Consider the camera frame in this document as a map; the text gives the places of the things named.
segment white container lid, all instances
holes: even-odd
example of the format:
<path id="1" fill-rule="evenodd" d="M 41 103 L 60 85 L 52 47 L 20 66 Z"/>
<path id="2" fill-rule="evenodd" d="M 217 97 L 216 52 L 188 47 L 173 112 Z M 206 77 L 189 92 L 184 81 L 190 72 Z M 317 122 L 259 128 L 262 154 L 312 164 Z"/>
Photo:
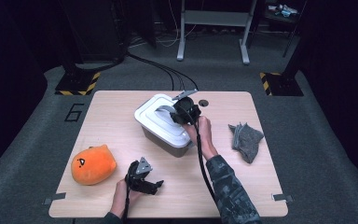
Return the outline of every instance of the white container lid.
<path id="1" fill-rule="evenodd" d="M 185 129 L 171 119 L 170 112 L 157 110 L 162 105 L 173 106 L 174 101 L 165 94 L 156 94 L 134 113 L 138 122 L 149 132 L 173 147 L 186 147 L 190 142 Z"/>

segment orange stuffed animal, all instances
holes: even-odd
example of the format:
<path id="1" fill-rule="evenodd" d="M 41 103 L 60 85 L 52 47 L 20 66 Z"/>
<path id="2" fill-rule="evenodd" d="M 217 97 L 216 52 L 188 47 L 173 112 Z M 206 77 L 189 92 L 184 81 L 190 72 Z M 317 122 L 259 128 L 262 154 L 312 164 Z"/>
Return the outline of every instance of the orange stuffed animal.
<path id="1" fill-rule="evenodd" d="M 91 147 L 75 155 L 71 165 L 72 177 L 81 185 L 94 185 L 110 176 L 116 167 L 107 145 Z"/>

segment table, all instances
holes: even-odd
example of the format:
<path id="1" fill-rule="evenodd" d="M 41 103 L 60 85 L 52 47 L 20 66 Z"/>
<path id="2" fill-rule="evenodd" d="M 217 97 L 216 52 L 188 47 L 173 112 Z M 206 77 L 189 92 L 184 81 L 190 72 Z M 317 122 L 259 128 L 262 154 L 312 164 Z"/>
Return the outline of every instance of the table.
<path id="1" fill-rule="evenodd" d="M 72 154 L 63 172 L 57 193 L 64 199 L 52 202 L 51 217 L 103 217 L 109 211 L 116 183 L 122 179 L 131 162 L 145 157 L 153 167 L 149 182 L 164 180 L 156 195 L 145 195 L 130 209 L 129 217 L 219 217 L 218 210 L 202 178 L 197 149 L 192 147 L 183 157 L 175 158 L 147 139 L 134 112 L 158 93 L 171 97 L 179 91 L 97 91 L 79 131 Z M 271 194 L 282 194 L 266 139 L 259 144 L 259 152 L 252 164 L 231 149 L 233 134 L 228 124 L 247 122 L 262 131 L 252 96 L 244 91 L 199 91 L 191 98 L 195 104 L 207 100 L 200 107 L 202 115 L 212 122 L 213 143 L 219 153 L 236 171 L 237 178 L 247 190 L 261 217 L 283 217 L 287 214 L 285 201 L 274 201 Z M 81 186 L 71 175 L 71 162 L 80 151 L 107 144 L 117 169 L 103 182 Z"/>
<path id="2" fill-rule="evenodd" d="M 255 11 L 257 0 L 252 0 L 249 12 L 222 12 L 222 11 L 202 11 L 202 10 L 186 10 L 185 0 L 182 0 L 181 12 L 181 28 L 179 50 L 176 57 L 177 61 L 182 61 L 185 55 L 185 24 L 202 24 L 202 25 L 224 25 L 224 26 L 240 26 L 245 27 L 243 39 L 240 39 L 240 49 L 242 62 L 249 64 L 249 55 L 246 48 L 246 39 L 249 34 L 252 19 Z"/>

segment carpeted floor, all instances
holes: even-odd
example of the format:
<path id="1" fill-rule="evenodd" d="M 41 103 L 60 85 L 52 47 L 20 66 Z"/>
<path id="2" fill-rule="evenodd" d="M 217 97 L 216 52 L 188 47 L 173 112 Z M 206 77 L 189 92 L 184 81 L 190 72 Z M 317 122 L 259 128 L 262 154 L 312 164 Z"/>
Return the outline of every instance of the carpeted floor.
<path id="1" fill-rule="evenodd" d="M 187 40 L 185 59 L 176 61 L 178 42 L 129 48 L 129 52 L 178 70 L 194 79 L 200 91 L 248 91 L 252 94 L 283 193 L 295 201 L 286 217 L 263 217 L 264 223 L 358 223 L 358 170 L 330 129 L 304 75 L 296 80 L 303 97 L 267 96 L 260 72 L 282 72 L 296 43 L 282 57 L 284 35 L 258 34 L 249 49 L 251 63 L 241 63 L 237 35 L 198 35 Z M 100 64 L 84 64 L 96 67 Z M 54 88 L 61 67 L 46 72 L 48 89 L 33 115 L 0 159 L 0 223 L 71 223 L 48 215 L 46 197 L 56 192 L 62 172 L 87 113 L 100 90 L 169 91 L 170 78 L 146 63 L 126 58 L 102 71 L 91 95 L 61 96 Z M 79 121 L 65 122 L 73 104 Z M 78 218 L 76 223 L 98 223 Z M 218 220 L 131 220 L 131 223 L 219 223 Z"/>

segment tripod base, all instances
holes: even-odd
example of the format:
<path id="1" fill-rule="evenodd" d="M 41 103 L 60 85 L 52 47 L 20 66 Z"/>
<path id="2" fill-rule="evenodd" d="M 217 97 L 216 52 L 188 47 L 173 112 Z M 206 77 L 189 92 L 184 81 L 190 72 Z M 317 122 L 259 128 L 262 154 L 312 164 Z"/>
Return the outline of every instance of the tripod base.
<path id="1" fill-rule="evenodd" d="M 55 89 L 58 95 L 90 95 L 100 76 L 99 72 L 91 72 L 77 68 L 74 73 L 65 72 Z"/>
<path id="2" fill-rule="evenodd" d="M 279 73 L 260 73 L 266 95 L 303 96 L 295 79 L 283 79 Z"/>

